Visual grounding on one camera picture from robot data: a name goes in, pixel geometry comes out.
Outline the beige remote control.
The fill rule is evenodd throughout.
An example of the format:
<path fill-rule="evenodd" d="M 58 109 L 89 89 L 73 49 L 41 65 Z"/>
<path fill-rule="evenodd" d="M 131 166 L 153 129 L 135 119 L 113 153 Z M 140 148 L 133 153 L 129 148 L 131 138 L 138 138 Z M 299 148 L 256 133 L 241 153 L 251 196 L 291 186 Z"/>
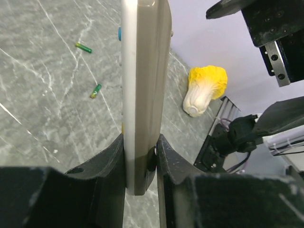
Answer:
<path fill-rule="evenodd" d="M 134 196 L 145 194 L 155 174 L 171 37 L 168 1 L 121 1 L 126 188 Z"/>

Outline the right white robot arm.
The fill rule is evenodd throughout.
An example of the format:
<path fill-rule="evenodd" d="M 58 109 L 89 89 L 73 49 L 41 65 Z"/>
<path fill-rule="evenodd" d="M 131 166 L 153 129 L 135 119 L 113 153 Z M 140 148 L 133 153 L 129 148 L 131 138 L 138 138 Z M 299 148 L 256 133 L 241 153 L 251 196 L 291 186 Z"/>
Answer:
<path fill-rule="evenodd" d="M 269 75 L 279 86 L 304 79 L 304 3 L 301 0 L 222 0 L 206 11 L 207 19 L 217 19 L 241 11 L 251 39 L 259 48 Z M 223 171 L 231 153 L 250 155 L 272 136 L 304 123 L 304 99 L 292 98 L 269 106 L 261 116 L 248 115 L 233 120 L 228 129 L 219 125 L 207 137 L 195 166 L 206 172 Z"/>

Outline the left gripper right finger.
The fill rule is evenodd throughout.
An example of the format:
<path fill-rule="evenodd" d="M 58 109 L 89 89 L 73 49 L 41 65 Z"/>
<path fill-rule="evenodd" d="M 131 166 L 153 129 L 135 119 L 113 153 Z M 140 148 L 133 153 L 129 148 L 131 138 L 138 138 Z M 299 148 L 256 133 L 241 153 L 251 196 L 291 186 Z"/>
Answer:
<path fill-rule="evenodd" d="M 204 173 L 160 135 L 157 187 L 162 228 L 301 228 L 302 179 Z"/>

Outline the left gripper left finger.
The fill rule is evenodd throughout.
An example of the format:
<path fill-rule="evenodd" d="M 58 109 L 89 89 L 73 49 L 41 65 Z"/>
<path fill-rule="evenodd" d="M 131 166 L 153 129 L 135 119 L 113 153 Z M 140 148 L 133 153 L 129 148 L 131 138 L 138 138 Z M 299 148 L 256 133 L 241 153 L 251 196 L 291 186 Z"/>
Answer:
<path fill-rule="evenodd" d="M 1 167 L 3 228 L 120 228 L 125 171 L 123 136 L 62 173 L 52 167 Z"/>

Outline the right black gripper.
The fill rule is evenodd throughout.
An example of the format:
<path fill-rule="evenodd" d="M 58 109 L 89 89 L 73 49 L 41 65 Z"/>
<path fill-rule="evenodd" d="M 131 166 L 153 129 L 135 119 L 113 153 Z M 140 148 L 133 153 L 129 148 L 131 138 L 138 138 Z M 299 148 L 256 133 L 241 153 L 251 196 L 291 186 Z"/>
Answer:
<path fill-rule="evenodd" d="M 304 79 L 302 0 L 220 0 L 206 11 L 218 19 L 241 11 L 268 74 L 280 87 Z"/>

